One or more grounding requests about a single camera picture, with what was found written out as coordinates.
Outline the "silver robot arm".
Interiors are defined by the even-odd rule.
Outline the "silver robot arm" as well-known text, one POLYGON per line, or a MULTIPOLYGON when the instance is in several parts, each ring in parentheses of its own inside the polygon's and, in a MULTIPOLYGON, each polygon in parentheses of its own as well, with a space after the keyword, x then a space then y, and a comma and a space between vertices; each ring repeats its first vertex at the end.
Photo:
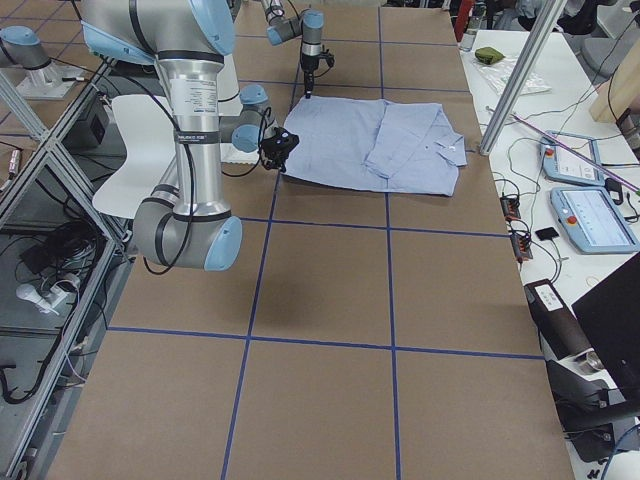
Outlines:
POLYGON ((309 99, 314 91, 320 62, 326 63, 327 70, 332 69, 335 64, 333 54, 322 42, 324 14, 318 10, 306 9, 287 17, 281 1, 261 1, 261 5, 268 23, 267 37, 273 46, 294 38, 301 39, 299 64, 303 72, 304 95, 309 99))
POLYGON ((235 30, 225 1, 85 1, 89 49, 151 65, 169 103, 175 160, 137 208, 133 240, 146 263, 224 271, 237 258, 242 224, 222 193, 221 145, 256 151, 267 169, 283 170, 296 135, 278 126, 264 89, 240 92, 239 115, 219 115, 218 75, 233 52, 235 30))

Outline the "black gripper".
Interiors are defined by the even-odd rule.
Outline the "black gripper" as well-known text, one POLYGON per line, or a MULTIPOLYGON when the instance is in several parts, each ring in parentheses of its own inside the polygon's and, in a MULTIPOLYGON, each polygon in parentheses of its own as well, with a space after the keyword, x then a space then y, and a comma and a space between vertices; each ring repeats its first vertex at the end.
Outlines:
POLYGON ((286 161, 288 155, 285 153, 267 154, 262 153, 262 166, 266 170, 277 170, 281 173, 286 172, 286 161))
POLYGON ((319 68, 320 54, 300 54, 300 67, 303 72, 304 98, 310 99, 315 86, 315 73, 319 68))

